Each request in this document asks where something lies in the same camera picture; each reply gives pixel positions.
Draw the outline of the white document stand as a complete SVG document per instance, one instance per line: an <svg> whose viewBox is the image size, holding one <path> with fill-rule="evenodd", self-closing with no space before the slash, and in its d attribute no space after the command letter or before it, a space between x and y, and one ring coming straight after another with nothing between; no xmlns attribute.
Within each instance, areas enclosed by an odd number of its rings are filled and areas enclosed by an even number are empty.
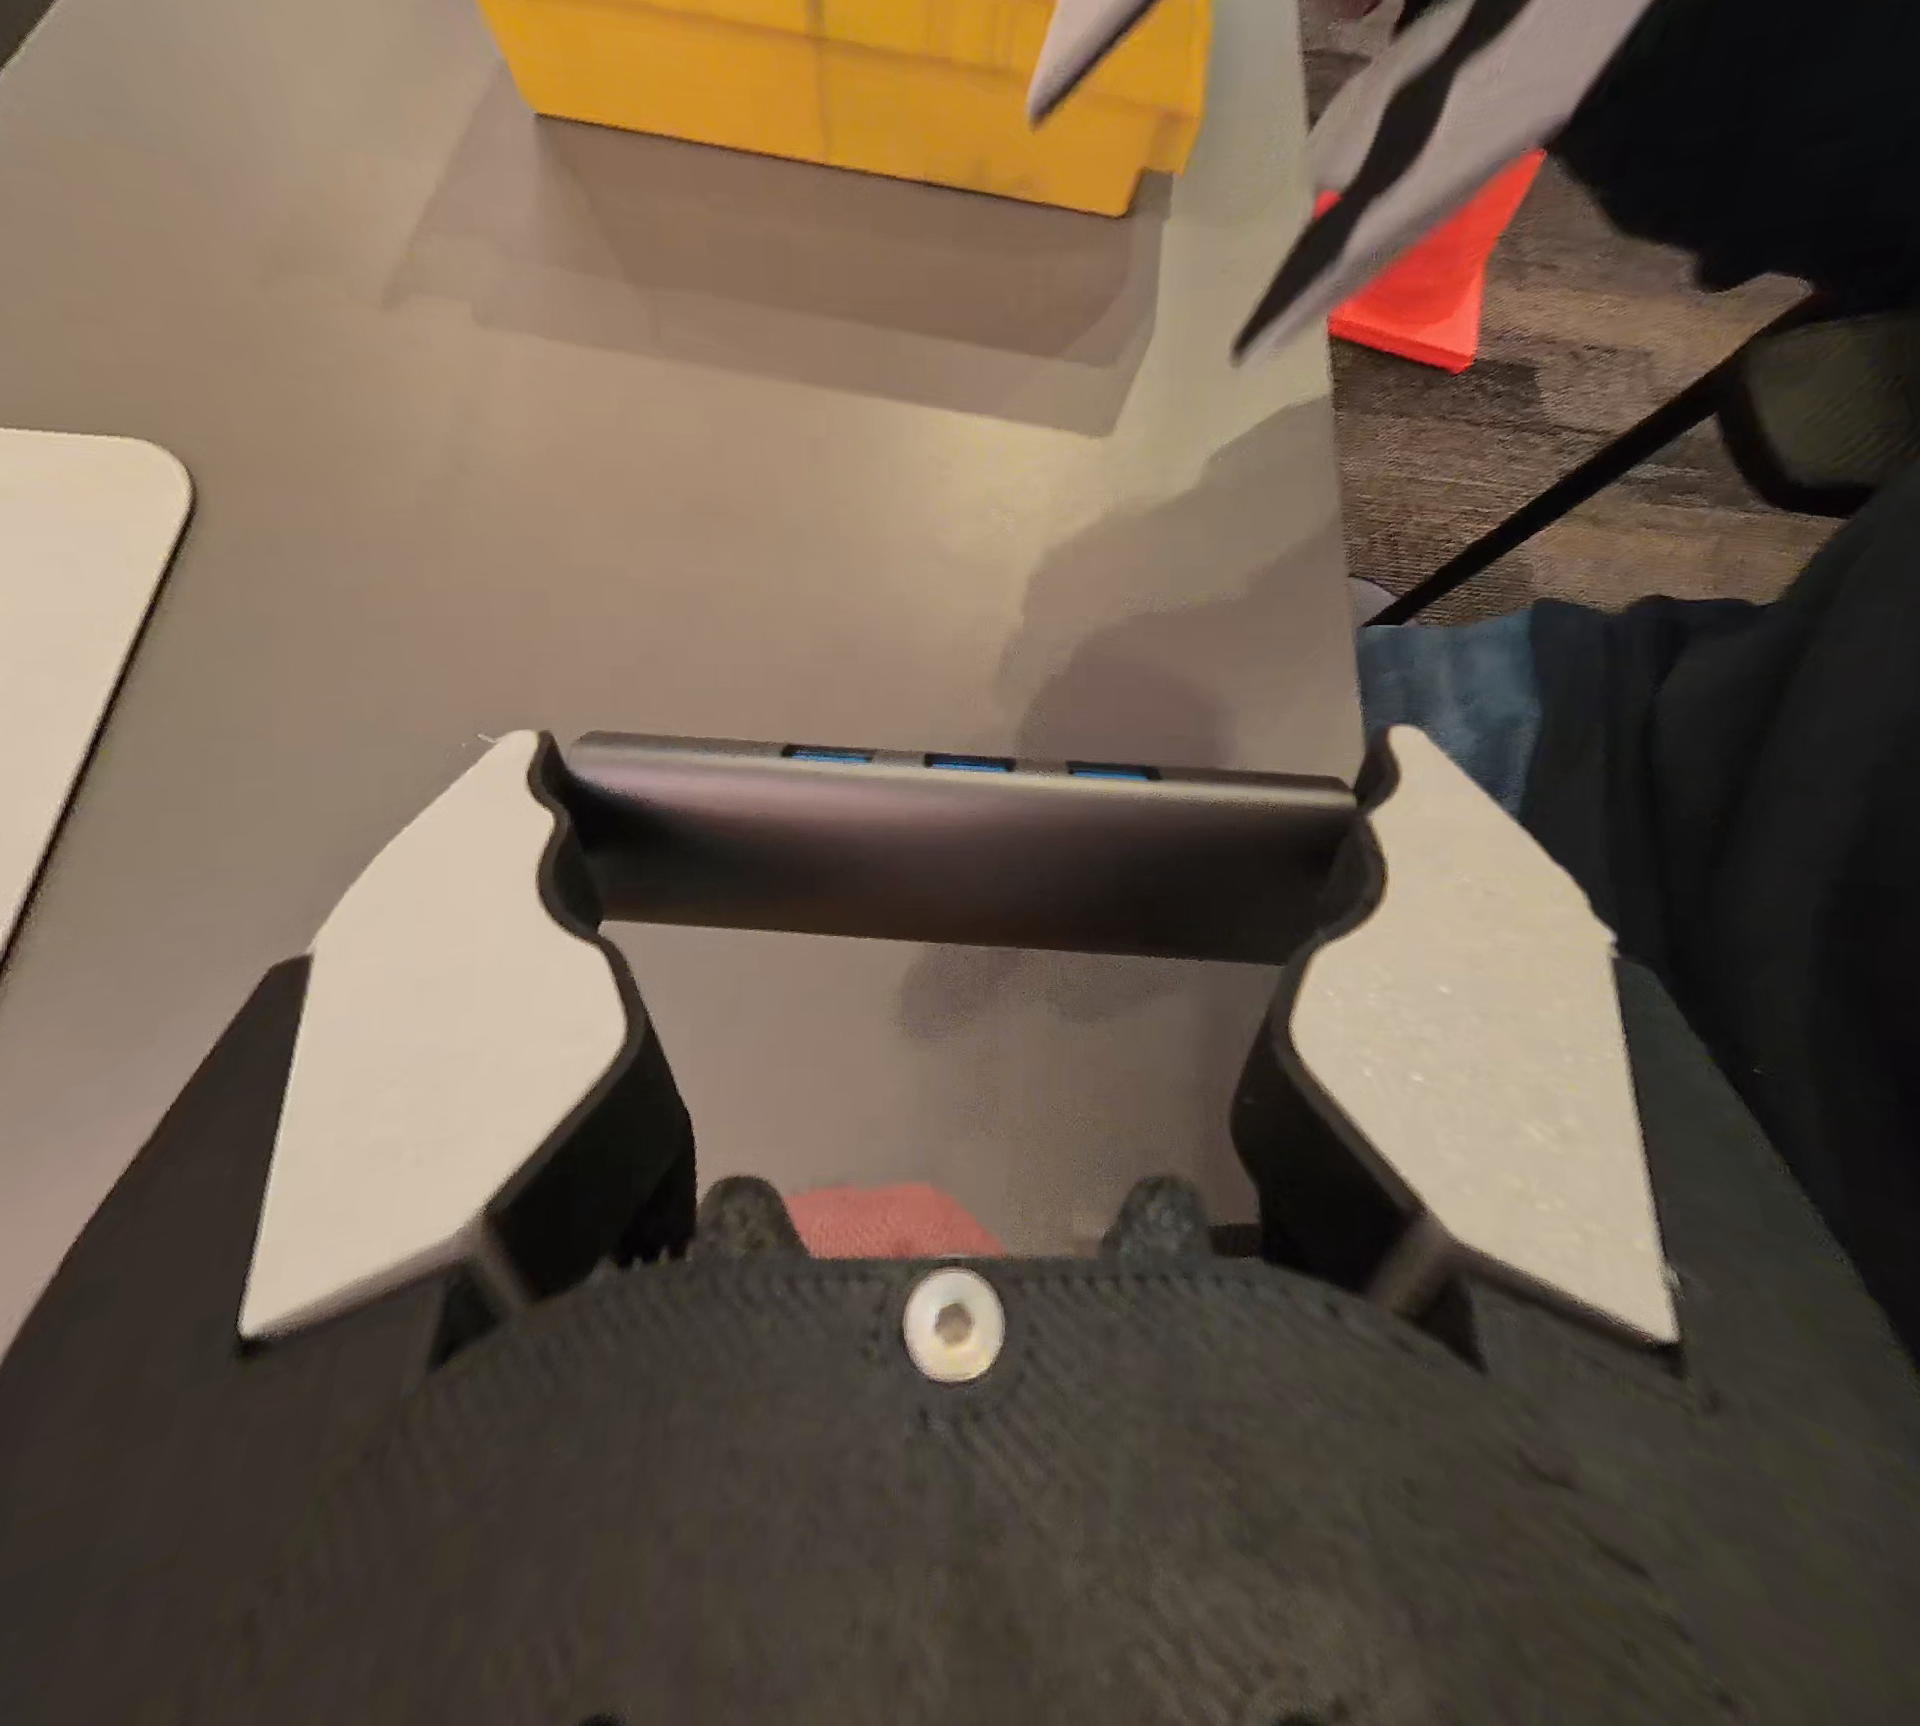
<svg viewBox="0 0 1920 1726"><path fill-rule="evenodd" d="M156 441L1 432L1 950L35 888L193 513Z"/></svg>

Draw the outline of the grey usb hub with cable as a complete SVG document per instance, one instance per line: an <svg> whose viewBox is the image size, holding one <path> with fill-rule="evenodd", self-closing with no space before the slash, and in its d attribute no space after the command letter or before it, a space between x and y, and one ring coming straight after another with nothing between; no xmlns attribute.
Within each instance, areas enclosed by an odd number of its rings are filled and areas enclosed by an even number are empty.
<svg viewBox="0 0 1920 1726"><path fill-rule="evenodd" d="M561 800L607 918L1281 966L1359 804L1336 777L592 731Z"/></svg>

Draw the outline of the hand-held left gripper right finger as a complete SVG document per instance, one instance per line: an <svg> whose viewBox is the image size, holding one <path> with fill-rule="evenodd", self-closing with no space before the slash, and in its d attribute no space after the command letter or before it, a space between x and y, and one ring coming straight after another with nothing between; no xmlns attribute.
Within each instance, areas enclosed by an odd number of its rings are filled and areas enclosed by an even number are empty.
<svg viewBox="0 0 1920 1726"><path fill-rule="evenodd" d="M1260 1255L1406 1321L1482 1282L1675 1346L1616 964L1571 874L1429 734L1381 730L1231 1099Z"/></svg>

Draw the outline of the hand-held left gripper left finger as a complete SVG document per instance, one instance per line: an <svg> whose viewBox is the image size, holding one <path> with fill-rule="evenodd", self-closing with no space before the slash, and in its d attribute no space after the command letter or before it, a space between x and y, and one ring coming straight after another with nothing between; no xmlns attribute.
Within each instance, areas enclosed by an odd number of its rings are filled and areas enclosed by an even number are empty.
<svg viewBox="0 0 1920 1726"><path fill-rule="evenodd" d="M603 933L558 743L502 736L316 931L237 1332L452 1280L484 1320L683 1250L692 1117Z"/></svg>

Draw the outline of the orange traffic cone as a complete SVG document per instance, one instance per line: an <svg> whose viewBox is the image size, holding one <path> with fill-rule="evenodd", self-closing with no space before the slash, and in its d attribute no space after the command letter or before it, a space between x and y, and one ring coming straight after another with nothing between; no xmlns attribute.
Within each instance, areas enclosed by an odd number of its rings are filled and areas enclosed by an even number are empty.
<svg viewBox="0 0 1920 1726"><path fill-rule="evenodd" d="M1427 370L1476 363L1485 272L1546 153L1507 164L1465 205L1388 264L1325 320L1330 339Z"/></svg>

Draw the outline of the person's jeans legs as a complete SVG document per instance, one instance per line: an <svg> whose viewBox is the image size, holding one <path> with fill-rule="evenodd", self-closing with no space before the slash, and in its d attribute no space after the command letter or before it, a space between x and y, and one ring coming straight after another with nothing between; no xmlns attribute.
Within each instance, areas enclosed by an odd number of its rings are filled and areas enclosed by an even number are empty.
<svg viewBox="0 0 1920 1726"><path fill-rule="evenodd" d="M1456 626L1355 630L1362 727L1414 727L1517 819L1544 707L1534 608Z"/></svg>

